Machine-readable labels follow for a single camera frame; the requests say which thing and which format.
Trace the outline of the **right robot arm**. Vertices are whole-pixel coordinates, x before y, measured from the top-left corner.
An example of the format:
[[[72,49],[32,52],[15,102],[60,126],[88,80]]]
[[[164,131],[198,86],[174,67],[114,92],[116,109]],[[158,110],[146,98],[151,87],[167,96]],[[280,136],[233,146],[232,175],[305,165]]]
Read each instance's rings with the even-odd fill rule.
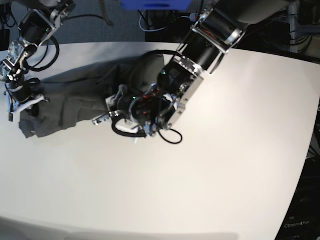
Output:
[[[18,3],[29,11],[18,25],[20,37],[9,45],[6,58],[0,62],[0,80],[5,82],[11,97],[23,103],[33,94],[31,84],[24,77],[30,69],[27,60],[52,38],[76,4],[72,0],[19,0]]]

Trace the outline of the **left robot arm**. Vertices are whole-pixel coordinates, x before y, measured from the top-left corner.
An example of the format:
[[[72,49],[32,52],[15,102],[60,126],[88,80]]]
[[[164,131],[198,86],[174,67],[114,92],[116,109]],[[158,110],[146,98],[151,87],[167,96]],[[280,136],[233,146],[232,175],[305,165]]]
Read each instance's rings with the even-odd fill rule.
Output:
[[[258,24],[290,4],[288,0],[214,0],[191,26],[170,55],[157,82],[144,93],[120,88],[109,112],[112,130],[122,137],[145,138],[170,131],[203,82],[203,73],[214,73],[225,55]]]

